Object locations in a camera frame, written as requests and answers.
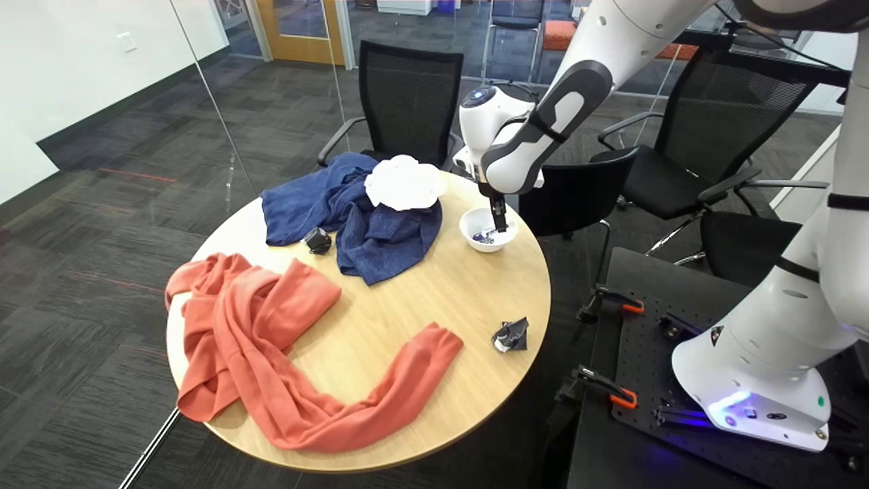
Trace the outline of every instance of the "chair backrest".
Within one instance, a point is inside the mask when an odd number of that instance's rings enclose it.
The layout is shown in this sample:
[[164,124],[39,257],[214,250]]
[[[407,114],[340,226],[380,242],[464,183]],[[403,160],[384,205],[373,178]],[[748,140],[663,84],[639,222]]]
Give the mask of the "chair backrest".
[[623,196],[636,150],[596,154],[587,164],[543,164],[543,186],[520,196],[534,236],[572,232],[608,217]]
[[358,95],[377,156],[412,154],[442,164],[464,53],[362,41]]
[[654,151],[700,182],[735,173],[818,84],[799,61],[742,59],[729,42],[700,46],[668,97]]

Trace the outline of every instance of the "black mat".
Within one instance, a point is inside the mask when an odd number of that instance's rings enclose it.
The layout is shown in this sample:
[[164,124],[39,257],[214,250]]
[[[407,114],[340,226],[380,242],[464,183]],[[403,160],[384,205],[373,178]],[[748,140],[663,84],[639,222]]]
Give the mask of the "black mat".
[[657,412],[663,405],[700,412],[670,374],[674,340],[663,333],[661,317],[677,313],[696,325],[710,325],[722,317],[748,289],[710,274],[674,269],[663,260],[627,269],[630,272],[623,266],[623,274],[616,272],[616,276],[608,283],[623,293],[643,299],[646,314],[627,317],[623,322],[616,379],[636,387],[642,398],[639,410],[615,410],[623,424],[763,485],[869,485],[869,470],[862,467],[869,459],[852,455],[852,446],[849,450],[836,447],[844,433],[856,433],[852,428],[844,432],[843,424],[835,424],[836,418],[869,425],[869,394],[858,391],[849,353],[843,353],[821,367],[836,410],[832,420],[832,447],[824,452],[803,452],[795,447],[716,432],[704,416],[697,418],[697,425],[661,424]]

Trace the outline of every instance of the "orange towel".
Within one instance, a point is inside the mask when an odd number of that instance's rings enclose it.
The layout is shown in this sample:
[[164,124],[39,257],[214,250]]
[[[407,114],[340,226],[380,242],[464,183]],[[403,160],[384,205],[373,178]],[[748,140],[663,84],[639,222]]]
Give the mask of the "orange towel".
[[243,255],[211,255],[176,269],[165,299],[184,304],[191,368],[180,410],[209,420],[243,398],[264,433],[287,450],[353,450],[410,424],[461,340],[437,322],[422,329],[393,357],[380,385],[343,405],[321,394],[286,349],[340,299],[324,274],[294,260],[286,274],[249,266]]

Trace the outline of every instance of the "cable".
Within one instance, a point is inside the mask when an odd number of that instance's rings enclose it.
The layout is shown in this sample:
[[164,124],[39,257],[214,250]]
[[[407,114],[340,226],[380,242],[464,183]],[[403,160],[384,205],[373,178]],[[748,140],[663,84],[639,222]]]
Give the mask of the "cable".
[[824,68],[828,68],[828,69],[849,72],[849,69],[844,69],[843,64],[835,64],[835,61],[825,61],[825,59],[821,59],[821,57],[813,57],[813,53],[806,53],[806,50],[802,50],[802,49],[795,49],[795,46],[788,46],[783,37],[773,37],[773,35],[768,35],[768,31],[763,31],[763,29],[748,25],[748,20],[739,20],[739,18],[730,16],[730,10],[726,10],[719,3],[715,3],[715,7],[730,20],[730,26],[750,29],[750,31],[756,31],[758,37],[763,37],[763,41],[786,49],[786,50],[794,50],[794,53],[799,53],[799,57],[803,57],[803,59],[813,59],[813,61],[818,61],[818,64],[824,64]]

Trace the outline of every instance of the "small black object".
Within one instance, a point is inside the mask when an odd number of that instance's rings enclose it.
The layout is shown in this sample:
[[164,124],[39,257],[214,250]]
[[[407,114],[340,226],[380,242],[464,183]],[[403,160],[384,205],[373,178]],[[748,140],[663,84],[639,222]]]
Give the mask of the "small black object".
[[528,317],[522,321],[503,321],[492,336],[492,346],[499,353],[524,349],[528,346]]
[[305,236],[305,243],[309,247],[309,251],[327,255],[332,247],[332,236],[324,228],[316,228]]

